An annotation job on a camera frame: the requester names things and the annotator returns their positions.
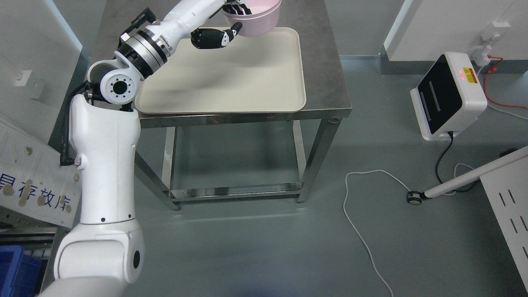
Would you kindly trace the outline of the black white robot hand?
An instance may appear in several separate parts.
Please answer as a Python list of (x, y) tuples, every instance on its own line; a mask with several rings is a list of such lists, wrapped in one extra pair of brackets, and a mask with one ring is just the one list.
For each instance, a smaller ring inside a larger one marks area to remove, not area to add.
[[(252, 15), (252, 11), (245, 0), (227, 0), (210, 18), (213, 18), (221, 10), (237, 16)], [(197, 28), (190, 33), (190, 40), (197, 49), (224, 48), (240, 34), (242, 28), (243, 24), (241, 22), (235, 22), (229, 29), (224, 31), (215, 28)]]

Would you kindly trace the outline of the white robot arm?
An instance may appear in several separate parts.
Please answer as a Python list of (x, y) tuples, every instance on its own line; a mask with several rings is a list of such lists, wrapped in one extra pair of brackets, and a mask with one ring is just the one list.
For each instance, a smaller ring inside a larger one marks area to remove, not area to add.
[(150, 11), (120, 37), (114, 58), (94, 63), (76, 90), (65, 121), (75, 163), (81, 171), (80, 222), (62, 239), (54, 282), (42, 297), (120, 297), (139, 278), (144, 264), (143, 233), (134, 211), (134, 155), (140, 135), (131, 107), (139, 84), (166, 64), (182, 39), (230, 0), (182, 0), (162, 21)]

